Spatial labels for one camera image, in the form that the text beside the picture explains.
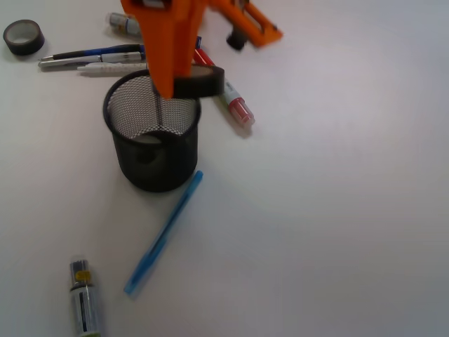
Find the white table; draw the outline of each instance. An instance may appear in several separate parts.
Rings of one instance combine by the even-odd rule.
[[[254,111],[244,138],[202,100],[205,178],[140,295],[123,285],[182,189],[123,176],[102,102],[114,77],[38,70],[53,53],[129,41],[119,1],[2,4],[46,45],[0,58],[2,336],[74,336],[69,262],[95,272],[105,336],[447,336],[446,1],[255,2],[286,33],[241,55],[201,35]]]

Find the mesh cup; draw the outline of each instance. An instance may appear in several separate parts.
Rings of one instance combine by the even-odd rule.
[[[120,168],[137,187],[165,192],[183,184],[198,160],[199,100],[163,99],[148,70],[118,80],[103,105]]]

